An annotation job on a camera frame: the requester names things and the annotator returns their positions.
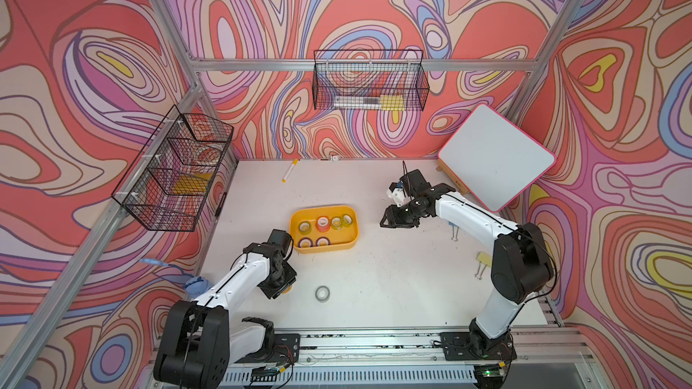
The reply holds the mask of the purple tape roll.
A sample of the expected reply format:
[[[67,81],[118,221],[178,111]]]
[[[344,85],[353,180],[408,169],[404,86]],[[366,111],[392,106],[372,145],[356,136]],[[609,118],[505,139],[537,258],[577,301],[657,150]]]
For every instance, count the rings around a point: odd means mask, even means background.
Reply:
[[[331,241],[326,237],[320,237],[315,241],[317,247],[326,247],[331,245]]]
[[[313,245],[314,243],[310,238],[303,238],[298,243],[298,246],[301,249],[311,248]]]

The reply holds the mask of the grey clear tape roll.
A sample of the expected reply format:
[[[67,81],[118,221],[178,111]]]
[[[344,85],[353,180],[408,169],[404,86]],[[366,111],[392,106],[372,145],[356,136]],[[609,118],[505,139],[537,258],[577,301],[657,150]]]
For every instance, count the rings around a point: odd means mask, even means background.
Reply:
[[[315,299],[319,303],[325,303],[327,302],[331,297],[331,291],[327,286],[319,286],[315,290]]]

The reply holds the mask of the yellow-green tape roll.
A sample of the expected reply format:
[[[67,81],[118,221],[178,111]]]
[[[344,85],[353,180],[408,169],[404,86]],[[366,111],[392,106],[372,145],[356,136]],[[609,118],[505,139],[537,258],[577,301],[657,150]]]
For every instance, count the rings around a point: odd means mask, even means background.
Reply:
[[[343,227],[348,227],[353,224],[353,219],[349,214],[344,214],[342,216],[342,226]]]
[[[310,222],[302,222],[298,225],[298,231],[303,235],[308,235],[312,231],[312,225]]]
[[[335,230],[342,228],[342,219],[340,217],[335,217],[331,219],[331,227]]]

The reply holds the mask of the yellow plastic storage box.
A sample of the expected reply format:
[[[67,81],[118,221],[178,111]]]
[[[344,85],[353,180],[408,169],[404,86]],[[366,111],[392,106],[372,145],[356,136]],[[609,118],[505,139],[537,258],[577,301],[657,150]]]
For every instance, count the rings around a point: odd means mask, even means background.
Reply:
[[[360,237],[358,218],[349,205],[327,205],[296,211],[289,232],[298,253],[349,250]]]

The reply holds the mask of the red tape roll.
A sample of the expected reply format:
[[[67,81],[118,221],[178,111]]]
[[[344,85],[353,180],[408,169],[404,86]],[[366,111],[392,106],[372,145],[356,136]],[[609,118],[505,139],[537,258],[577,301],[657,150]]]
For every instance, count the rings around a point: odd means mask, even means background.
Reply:
[[[327,216],[319,217],[315,222],[315,227],[319,232],[328,232],[331,228],[331,220]]]

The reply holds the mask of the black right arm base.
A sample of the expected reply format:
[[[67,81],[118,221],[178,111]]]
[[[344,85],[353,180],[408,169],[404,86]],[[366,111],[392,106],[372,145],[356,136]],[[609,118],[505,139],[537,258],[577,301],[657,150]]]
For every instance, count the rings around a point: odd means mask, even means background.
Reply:
[[[511,329],[501,328],[501,332],[491,337],[481,328],[478,318],[474,318],[466,331],[447,331],[433,340],[435,348],[443,350],[447,361],[491,361],[512,362],[517,359]]]

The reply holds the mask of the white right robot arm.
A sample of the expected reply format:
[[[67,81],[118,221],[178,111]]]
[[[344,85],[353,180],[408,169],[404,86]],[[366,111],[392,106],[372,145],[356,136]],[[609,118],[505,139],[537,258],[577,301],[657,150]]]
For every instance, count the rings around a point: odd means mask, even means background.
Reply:
[[[425,218],[440,218],[467,232],[491,251],[493,292],[471,321],[475,349],[489,349],[508,335],[525,304],[540,296],[556,276],[557,264],[546,248],[540,228],[518,224],[475,205],[451,185],[433,185],[415,169],[390,184],[380,226],[412,229]]]

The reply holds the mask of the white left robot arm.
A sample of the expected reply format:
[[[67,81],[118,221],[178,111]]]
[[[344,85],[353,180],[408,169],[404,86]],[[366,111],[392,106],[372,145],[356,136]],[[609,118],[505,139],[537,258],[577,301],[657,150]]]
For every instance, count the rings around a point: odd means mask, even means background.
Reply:
[[[232,316],[259,289],[268,299],[279,298],[297,281],[288,260],[293,238],[273,230],[261,243],[243,249],[230,271],[194,299],[180,300],[170,310],[153,367],[153,378],[179,388],[216,388],[228,367],[242,359],[279,360],[280,374],[292,368],[296,355],[278,344],[274,323],[245,317],[236,326]]]

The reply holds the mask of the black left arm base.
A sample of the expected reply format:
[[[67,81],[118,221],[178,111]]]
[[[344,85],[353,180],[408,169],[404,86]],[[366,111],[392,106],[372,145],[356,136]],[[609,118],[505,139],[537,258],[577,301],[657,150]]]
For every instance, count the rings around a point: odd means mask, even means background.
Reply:
[[[300,342],[298,333],[276,333],[272,321],[245,317],[231,333],[231,359],[241,364],[295,362],[299,359]]]

